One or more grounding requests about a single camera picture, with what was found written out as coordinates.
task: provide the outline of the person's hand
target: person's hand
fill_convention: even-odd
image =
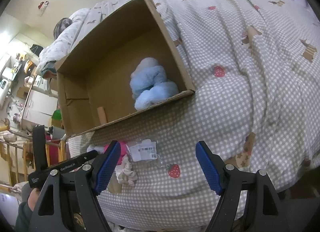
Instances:
[[[35,209],[37,200],[39,198],[40,191],[37,188],[33,189],[28,198],[28,206],[33,211]]]

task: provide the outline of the strawberry print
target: strawberry print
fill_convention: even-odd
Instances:
[[[221,66],[214,67],[214,75],[215,77],[221,78],[225,76],[224,69]]]
[[[180,177],[180,167],[177,164],[172,164],[169,167],[168,174],[172,178],[179,178]]]

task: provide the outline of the bedspread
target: bedspread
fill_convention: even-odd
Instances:
[[[73,46],[128,1],[97,3]],[[157,141],[162,165],[133,163],[135,187],[99,196],[108,220],[145,230],[207,225],[219,197],[197,162],[199,140],[241,170],[265,169],[278,190],[294,184],[302,162],[320,165],[320,24],[304,6],[294,0],[153,1],[196,93],[69,140],[71,156],[112,139]],[[169,176],[171,164],[179,166],[179,178]],[[245,193],[237,217],[244,203]]]

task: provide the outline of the barcode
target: barcode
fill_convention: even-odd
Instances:
[[[142,148],[141,150],[143,151],[147,151],[147,150],[152,150],[153,149],[153,147],[145,147],[145,148]]]

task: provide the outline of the green object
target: green object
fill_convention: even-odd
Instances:
[[[52,119],[55,119],[55,120],[61,120],[62,117],[61,117],[61,112],[60,110],[55,110],[54,113],[52,114]]]

